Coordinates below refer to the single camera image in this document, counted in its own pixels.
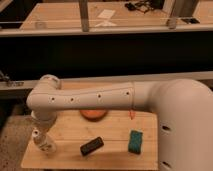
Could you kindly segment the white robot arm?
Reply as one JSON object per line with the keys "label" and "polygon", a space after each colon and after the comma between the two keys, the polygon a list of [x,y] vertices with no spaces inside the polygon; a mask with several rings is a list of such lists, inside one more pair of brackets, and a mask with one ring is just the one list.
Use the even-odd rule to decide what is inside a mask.
{"label": "white robot arm", "polygon": [[141,81],[63,90],[44,75],[27,97],[35,121],[52,126],[59,110],[153,112],[159,171],[213,171],[213,90],[193,79]]}

